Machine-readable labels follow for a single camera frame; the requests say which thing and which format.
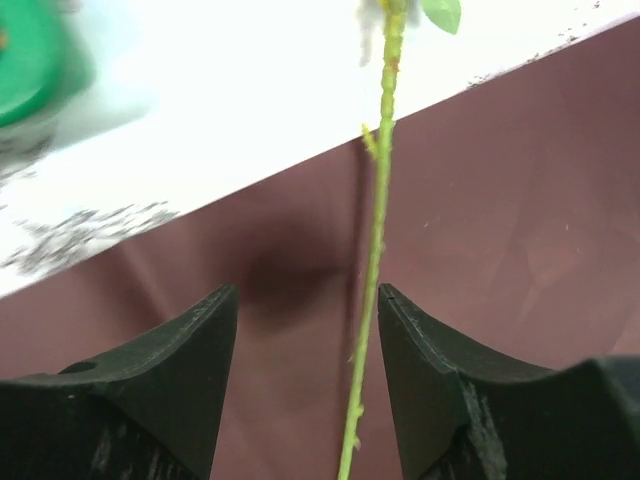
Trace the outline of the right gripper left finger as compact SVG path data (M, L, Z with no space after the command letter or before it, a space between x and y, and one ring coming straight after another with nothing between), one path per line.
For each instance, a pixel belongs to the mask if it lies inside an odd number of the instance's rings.
M178 317L56 374L1 384L5 479L206 479L239 307L224 285Z

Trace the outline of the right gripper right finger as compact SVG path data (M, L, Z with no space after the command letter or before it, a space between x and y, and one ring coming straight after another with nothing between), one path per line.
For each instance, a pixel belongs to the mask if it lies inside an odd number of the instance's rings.
M635 479L639 359L563 370L495 351L390 284L378 326L407 479Z

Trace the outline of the red paper bouquet wrap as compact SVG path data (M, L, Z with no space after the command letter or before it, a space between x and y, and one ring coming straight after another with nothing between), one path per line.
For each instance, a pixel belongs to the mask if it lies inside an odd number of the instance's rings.
M240 316L213 475L332 479L373 168L351 141L4 298L1 374L57 372L223 283ZM639 349L639 23L395 128L380 278L547 367Z

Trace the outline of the pink artificial flowers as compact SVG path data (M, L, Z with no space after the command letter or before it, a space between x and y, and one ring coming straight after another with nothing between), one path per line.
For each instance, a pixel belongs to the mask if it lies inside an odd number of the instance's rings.
M375 178L368 258L361 300L361 317L354 349L349 357L349 362L352 364L352 375L342 447L337 468L338 480L348 480L350 478L354 451L360 448L357 428L358 422L364 413L362 391L366 357L379 282L380 261L385 249L384 234L392 165L397 76L407 18L409 10L414 4L413 1L361 1L357 13L360 25L361 55L359 65L361 67L366 66L372 56L374 27L372 10L374 8L378 8L383 17L383 52L378 130L372 132L367 125L361 126L362 141L369 158L374 164Z

